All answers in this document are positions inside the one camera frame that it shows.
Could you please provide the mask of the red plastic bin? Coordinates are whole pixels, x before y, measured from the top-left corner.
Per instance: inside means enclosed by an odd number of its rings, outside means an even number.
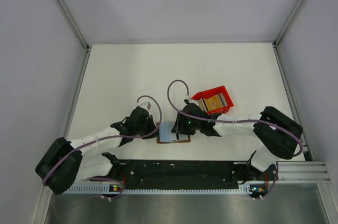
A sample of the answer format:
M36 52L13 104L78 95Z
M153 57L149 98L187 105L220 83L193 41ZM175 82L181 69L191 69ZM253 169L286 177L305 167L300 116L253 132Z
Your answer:
M191 99L208 115L226 114L234 106L225 86L198 92Z

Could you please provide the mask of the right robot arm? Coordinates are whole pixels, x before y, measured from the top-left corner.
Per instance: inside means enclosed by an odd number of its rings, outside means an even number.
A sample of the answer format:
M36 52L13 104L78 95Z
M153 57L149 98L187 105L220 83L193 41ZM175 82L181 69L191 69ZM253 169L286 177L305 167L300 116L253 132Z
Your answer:
M189 103L177 113L171 130L174 134L194 135L199 131L205 136L225 137L231 135L252 136L262 142L262 147L250 157L247 174L257 180L273 163L291 160L302 152L300 124L272 106L255 115L230 116L207 114L197 104Z

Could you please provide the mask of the brown leather card holder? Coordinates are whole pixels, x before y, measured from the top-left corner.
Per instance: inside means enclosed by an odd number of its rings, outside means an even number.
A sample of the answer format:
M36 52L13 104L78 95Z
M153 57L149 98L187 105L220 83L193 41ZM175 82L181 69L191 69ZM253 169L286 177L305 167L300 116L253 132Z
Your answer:
M159 135L156 142L158 144L174 144L174 143L189 143L191 141L189 135L172 133L174 123L161 123L159 127Z

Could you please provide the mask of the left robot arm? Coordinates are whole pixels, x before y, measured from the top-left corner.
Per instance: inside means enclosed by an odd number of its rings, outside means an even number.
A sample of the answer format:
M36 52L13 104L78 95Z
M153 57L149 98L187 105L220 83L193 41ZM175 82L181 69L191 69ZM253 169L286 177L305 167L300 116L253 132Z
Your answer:
M111 153L136 138L157 137L150 104L137 106L122 121L79 139L56 139L38 162L35 172L54 194L66 192L74 183L97 176L114 180L119 176L119 160Z

